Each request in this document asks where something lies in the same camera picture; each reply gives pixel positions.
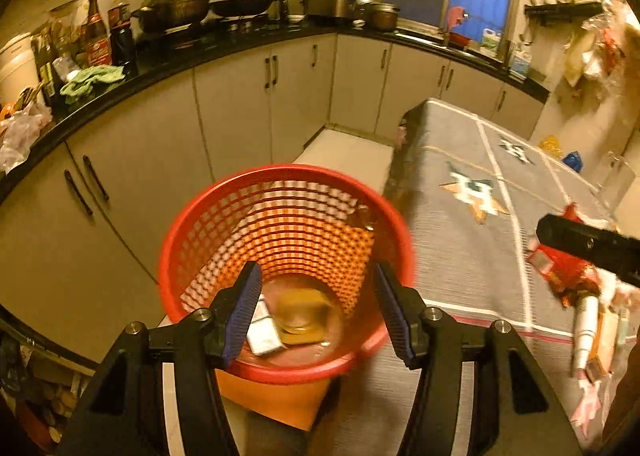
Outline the white plastic bottle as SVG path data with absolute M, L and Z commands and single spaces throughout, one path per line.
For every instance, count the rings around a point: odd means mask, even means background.
M 582 293 L 575 305 L 574 350 L 572 372 L 576 378 L 585 374 L 589 354 L 598 330 L 599 298 Z

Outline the red foil snack wrapper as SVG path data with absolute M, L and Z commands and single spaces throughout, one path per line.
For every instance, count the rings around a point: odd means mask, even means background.
M 536 234 L 529 238 L 525 259 L 548 283 L 564 308 L 575 306 L 581 294 L 597 297 L 601 294 L 602 282 L 591 263 L 542 245 Z

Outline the clear glass pitcher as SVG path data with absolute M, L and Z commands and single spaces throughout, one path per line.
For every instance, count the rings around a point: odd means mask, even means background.
M 600 161 L 596 170 L 596 196 L 611 213 L 620 205 L 636 180 L 636 172 L 623 156 L 610 151 Z

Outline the grey star-patterned tablecloth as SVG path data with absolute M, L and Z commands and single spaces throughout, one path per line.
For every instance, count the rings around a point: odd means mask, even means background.
M 574 311 L 562 307 L 526 261 L 527 247 L 538 220 L 567 204 L 605 226 L 613 225 L 611 215 L 577 173 L 450 104 L 419 104 L 402 117 L 396 137 L 392 157 L 390 146 L 326 129 L 293 158 L 343 172 L 384 194 L 410 229 L 414 281 L 425 302 L 460 322 L 511 323 L 572 416 L 582 398 L 570 373 Z M 470 204 L 444 189 L 467 179 L 488 182 L 506 215 L 488 213 L 478 223 Z M 284 442 L 283 429 L 282 441 L 266 445 L 262 454 L 395 455 L 418 377 L 387 341 L 371 360 L 338 380 L 336 407 L 309 442 Z

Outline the white box in basket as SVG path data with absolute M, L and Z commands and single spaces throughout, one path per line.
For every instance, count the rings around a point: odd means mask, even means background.
M 246 334 L 250 351 L 256 356 L 267 356 L 284 349 L 280 331 L 269 311 L 263 295 L 259 296 L 257 305 Z

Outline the yellow item in basket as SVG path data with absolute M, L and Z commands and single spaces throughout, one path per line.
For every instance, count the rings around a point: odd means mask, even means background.
M 285 346 L 323 342 L 329 332 L 331 299 L 319 289 L 293 288 L 278 299 L 273 318 Z

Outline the white detergent jug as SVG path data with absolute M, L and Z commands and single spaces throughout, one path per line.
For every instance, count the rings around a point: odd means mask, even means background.
M 484 56 L 496 58 L 500 47 L 502 35 L 491 28 L 484 28 L 480 39 L 480 53 Z

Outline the red plastic mesh basket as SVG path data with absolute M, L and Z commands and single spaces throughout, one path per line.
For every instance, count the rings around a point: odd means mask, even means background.
M 171 224 L 158 267 L 168 319 L 209 306 L 248 261 L 262 268 L 268 303 L 285 289 L 310 286 L 340 310 L 341 334 L 327 346 L 270 358 L 243 350 L 217 372 L 228 400 L 309 430 L 331 382 L 388 339 L 374 269 L 386 262 L 402 285 L 413 285 L 409 229 L 387 199 L 341 172 L 286 164 L 239 173 L 198 195 Z

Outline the steel cooking pot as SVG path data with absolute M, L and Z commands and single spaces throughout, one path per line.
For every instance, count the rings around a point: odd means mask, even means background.
M 387 2 L 371 2 L 366 10 L 366 24 L 379 32 L 396 30 L 400 8 Z

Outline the green dish cloth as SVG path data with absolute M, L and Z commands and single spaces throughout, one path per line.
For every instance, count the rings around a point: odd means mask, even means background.
M 79 70 L 75 77 L 62 86 L 60 94 L 71 105 L 93 93 L 99 84 L 111 85 L 125 79 L 124 68 L 115 65 L 96 65 Z

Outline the white bucket on counter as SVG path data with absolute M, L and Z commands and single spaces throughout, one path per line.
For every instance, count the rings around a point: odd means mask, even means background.
M 39 84 L 31 34 L 17 35 L 1 48 L 0 68 L 2 104 L 13 104 L 25 88 Z

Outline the dark sauce bottle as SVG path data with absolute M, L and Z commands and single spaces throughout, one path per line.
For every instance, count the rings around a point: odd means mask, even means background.
M 89 66 L 111 65 L 111 42 L 101 16 L 98 0 L 88 0 L 88 16 L 81 25 L 80 41 Z

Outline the rectangular steel cooker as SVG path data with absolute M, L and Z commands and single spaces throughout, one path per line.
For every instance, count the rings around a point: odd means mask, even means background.
M 311 19 L 354 20 L 356 0 L 303 0 L 303 8 Z

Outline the lidded black wok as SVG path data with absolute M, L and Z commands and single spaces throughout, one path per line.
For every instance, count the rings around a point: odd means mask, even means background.
M 131 13 L 146 34 L 163 33 L 185 25 L 200 24 L 211 0 L 144 0 Z

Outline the black frying pan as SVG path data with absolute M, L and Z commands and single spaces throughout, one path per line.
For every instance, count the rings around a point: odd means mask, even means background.
M 266 12 L 274 2 L 282 0 L 213 0 L 210 11 L 220 18 L 247 18 Z

